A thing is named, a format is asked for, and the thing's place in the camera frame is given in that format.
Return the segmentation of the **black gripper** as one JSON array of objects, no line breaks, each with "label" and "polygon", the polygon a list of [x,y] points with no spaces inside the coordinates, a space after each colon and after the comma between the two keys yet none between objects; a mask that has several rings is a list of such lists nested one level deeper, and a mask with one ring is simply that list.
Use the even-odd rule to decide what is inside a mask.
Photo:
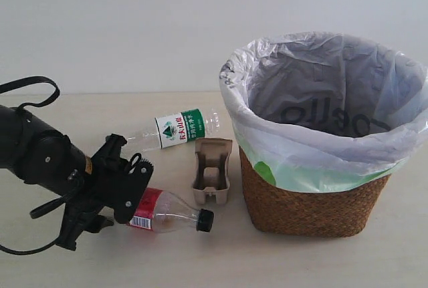
[{"label": "black gripper", "polygon": [[[148,186],[154,172],[153,164],[136,153],[130,160],[118,154],[111,157],[93,157],[95,176],[76,198],[86,211],[104,208],[114,211],[114,219],[120,224],[128,223]],[[112,217],[92,215],[89,232],[99,233],[114,225]]]}]

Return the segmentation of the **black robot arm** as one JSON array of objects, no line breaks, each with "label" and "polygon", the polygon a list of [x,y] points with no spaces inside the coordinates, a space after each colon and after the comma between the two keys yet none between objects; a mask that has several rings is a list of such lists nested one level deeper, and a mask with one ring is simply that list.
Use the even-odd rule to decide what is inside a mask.
[{"label": "black robot arm", "polygon": [[121,157],[123,136],[112,134],[93,155],[84,154],[70,138],[27,110],[1,107],[1,167],[25,184],[38,185],[59,197],[30,213],[37,219],[64,205],[63,239],[82,232],[98,233],[111,225],[100,211],[111,208],[114,220],[129,223],[154,167],[141,154]]}]

